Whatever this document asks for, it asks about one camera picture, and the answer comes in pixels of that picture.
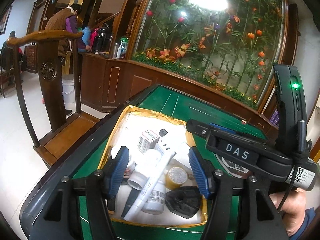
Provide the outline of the person right hand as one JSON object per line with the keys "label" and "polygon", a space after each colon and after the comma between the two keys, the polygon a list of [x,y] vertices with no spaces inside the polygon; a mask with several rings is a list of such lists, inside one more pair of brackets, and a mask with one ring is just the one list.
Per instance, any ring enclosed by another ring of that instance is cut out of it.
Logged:
{"label": "person right hand", "polygon": [[291,191],[280,211],[284,212],[283,222],[289,237],[293,236],[305,220],[306,192]]}

